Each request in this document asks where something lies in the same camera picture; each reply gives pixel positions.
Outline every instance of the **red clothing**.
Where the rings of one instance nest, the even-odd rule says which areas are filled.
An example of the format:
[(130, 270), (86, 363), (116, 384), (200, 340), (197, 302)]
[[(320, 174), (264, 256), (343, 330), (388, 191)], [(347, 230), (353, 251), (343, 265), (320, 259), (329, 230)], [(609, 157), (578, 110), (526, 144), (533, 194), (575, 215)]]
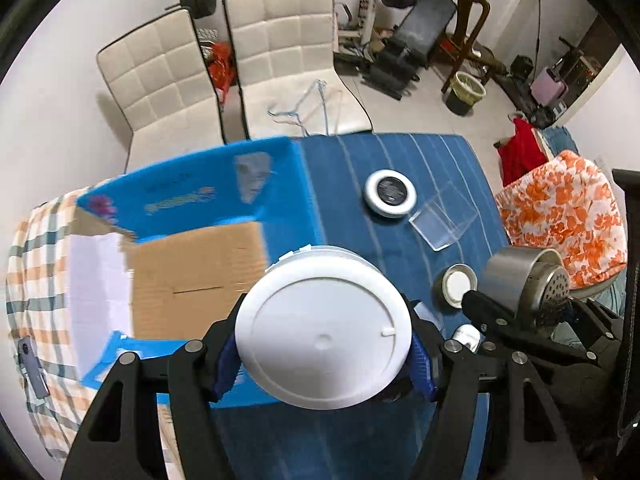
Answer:
[(498, 148), (502, 159), (502, 185), (507, 187), (529, 171), (547, 162), (540, 151), (534, 128), (527, 121), (515, 118), (516, 134), (504, 146)]

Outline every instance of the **white puck with black center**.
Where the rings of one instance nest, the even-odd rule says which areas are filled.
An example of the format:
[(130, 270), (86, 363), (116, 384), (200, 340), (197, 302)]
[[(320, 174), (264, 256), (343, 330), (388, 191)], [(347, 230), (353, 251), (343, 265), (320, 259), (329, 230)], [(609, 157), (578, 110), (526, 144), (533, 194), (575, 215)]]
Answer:
[(387, 218), (402, 218), (415, 207), (417, 195), (411, 181), (402, 173), (379, 170), (369, 175), (364, 185), (367, 205)]

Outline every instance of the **beige leather chair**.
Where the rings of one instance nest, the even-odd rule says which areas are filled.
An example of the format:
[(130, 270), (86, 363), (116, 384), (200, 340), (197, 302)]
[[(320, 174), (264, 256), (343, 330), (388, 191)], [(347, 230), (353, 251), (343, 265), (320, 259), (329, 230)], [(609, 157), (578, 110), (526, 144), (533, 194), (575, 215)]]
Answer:
[[(248, 138), (347, 134), (371, 130), (371, 121), (334, 70), (334, 0), (224, 0), (236, 56)], [(292, 110), (312, 88), (297, 120), (270, 116)]]
[(98, 52), (97, 63), (133, 131), (127, 171), (224, 144), (188, 10), (132, 30)]

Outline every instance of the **clear plastic box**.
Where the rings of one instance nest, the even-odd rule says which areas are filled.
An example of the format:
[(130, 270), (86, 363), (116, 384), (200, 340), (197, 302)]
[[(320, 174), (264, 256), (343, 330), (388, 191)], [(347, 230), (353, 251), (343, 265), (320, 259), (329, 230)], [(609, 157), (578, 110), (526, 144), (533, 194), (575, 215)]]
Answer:
[(434, 251), (454, 244), (478, 216), (476, 208), (448, 182), (428, 200), (409, 223)]

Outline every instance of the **trash can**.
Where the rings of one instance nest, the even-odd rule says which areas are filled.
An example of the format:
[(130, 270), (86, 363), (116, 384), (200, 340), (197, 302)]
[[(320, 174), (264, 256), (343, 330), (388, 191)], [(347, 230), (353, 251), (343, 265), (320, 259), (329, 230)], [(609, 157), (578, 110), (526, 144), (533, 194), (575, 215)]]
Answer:
[(456, 72), (451, 80), (451, 92), (445, 101), (447, 108), (461, 117), (486, 95), (484, 85), (466, 72)]

